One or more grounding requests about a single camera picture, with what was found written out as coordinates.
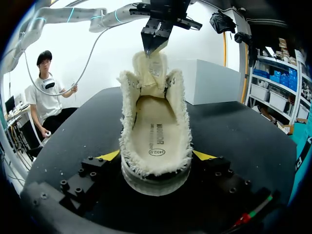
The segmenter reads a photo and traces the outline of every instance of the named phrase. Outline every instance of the black pants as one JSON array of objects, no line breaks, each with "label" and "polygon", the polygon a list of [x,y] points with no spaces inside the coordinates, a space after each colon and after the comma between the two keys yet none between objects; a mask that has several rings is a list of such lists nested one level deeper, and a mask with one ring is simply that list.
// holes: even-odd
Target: black pants
[{"label": "black pants", "polygon": [[65,108],[57,116],[48,117],[43,123],[43,127],[50,131],[52,134],[65,122],[65,120],[75,112],[77,108]]}]

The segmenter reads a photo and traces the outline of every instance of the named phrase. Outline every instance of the blue bin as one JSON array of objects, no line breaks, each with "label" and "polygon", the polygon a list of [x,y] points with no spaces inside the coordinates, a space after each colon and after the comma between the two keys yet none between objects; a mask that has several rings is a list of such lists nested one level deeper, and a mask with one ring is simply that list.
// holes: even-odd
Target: blue bin
[{"label": "blue bin", "polygon": [[297,76],[297,71],[292,69],[292,68],[289,68],[289,75],[294,75],[294,76]]},{"label": "blue bin", "polygon": [[275,81],[277,83],[279,83],[279,77],[276,76],[270,76],[270,80]]},{"label": "blue bin", "polygon": [[253,70],[253,74],[254,75],[257,75],[257,76],[260,76],[260,77],[264,77],[264,78],[269,78],[269,73],[265,72],[265,71],[261,71],[261,70],[258,70],[258,69],[254,69]]},{"label": "blue bin", "polygon": [[267,79],[269,78],[269,74],[265,75],[265,74],[257,73],[257,72],[256,72],[256,73],[254,72],[253,74],[254,74],[254,75],[257,75],[257,76],[260,76],[260,77],[267,78]]},{"label": "blue bin", "polygon": [[253,73],[254,73],[254,74],[255,74],[255,73],[262,73],[262,74],[264,74],[264,75],[267,75],[267,74],[268,74],[266,71],[262,71],[262,70],[258,70],[258,69],[254,69],[254,70],[253,70]]},{"label": "blue bin", "polygon": [[292,85],[292,86],[296,86],[296,87],[297,87],[297,81],[294,81],[294,80],[290,79],[290,80],[288,81],[288,83],[289,83],[290,85]]},{"label": "blue bin", "polygon": [[288,81],[280,80],[280,83],[281,83],[282,85],[285,85],[286,87],[288,87],[288,85],[289,85]]},{"label": "blue bin", "polygon": [[288,88],[294,90],[295,92],[297,92],[297,85],[292,85],[292,84],[288,84]]},{"label": "blue bin", "polygon": [[281,73],[279,71],[274,71],[274,76],[280,78]]},{"label": "blue bin", "polygon": [[281,81],[281,82],[282,82],[282,81],[285,81],[285,82],[288,83],[288,81],[289,81],[289,76],[287,76],[287,75],[285,75],[285,74],[282,74],[282,75],[281,75],[281,78],[280,78],[280,81]]},{"label": "blue bin", "polygon": [[296,83],[297,83],[297,76],[289,75],[289,80],[296,81]]}]

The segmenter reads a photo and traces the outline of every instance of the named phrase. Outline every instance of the white bin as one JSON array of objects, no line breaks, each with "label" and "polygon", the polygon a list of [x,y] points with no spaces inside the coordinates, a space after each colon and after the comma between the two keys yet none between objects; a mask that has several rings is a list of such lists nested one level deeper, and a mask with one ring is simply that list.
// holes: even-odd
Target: white bin
[{"label": "white bin", "polygon": [[309,110],[302,104],[299,106],[298,118],[308,119]]},{"label": "white bin", "polygon": [[282,96],[270,91],[270,105],[275,107],[276,109],[280,110],[281,112],[284,112],[285,105],[287,102],[286,98],[283,98]]},{"label": "white bin", "polygon": [[262,88],[256,84],[252,84],[251,95],[259,98],[262,101],[267,101],[269,99],[269,90]]}]

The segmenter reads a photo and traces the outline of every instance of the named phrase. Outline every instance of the yellow marker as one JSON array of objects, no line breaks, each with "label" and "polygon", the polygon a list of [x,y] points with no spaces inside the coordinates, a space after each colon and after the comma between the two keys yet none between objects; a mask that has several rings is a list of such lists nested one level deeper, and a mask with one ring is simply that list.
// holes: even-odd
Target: yellow marker
[{"label": "yellow marker", "polygon": [[112,161],[114,159],[114,157],[116,157],[118,154],[119,154],[120,150],[116,150],[114,152],[111,152],[109,154],[106,154],[106,155],[101,155],[99,157],[96,157],[96,158],[102,158],[106,161]]},{"label": "yellow marker", "polygon": [[215,156],[207,155],[207,154],[198,152],[196,150],[193,150],[193,153],[202,161],[210,159],[210,158],[216,158]]}]

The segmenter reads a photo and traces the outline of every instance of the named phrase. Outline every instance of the hair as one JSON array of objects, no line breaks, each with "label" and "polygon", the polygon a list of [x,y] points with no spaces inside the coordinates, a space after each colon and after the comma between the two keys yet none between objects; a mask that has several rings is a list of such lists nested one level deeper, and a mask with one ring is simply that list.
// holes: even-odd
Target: hair
[{"label": "hair", "polygon": [[52,60],[52,53],[48,50],[42,52],[37,59],[37,66],[39,66],[44,60]]}]

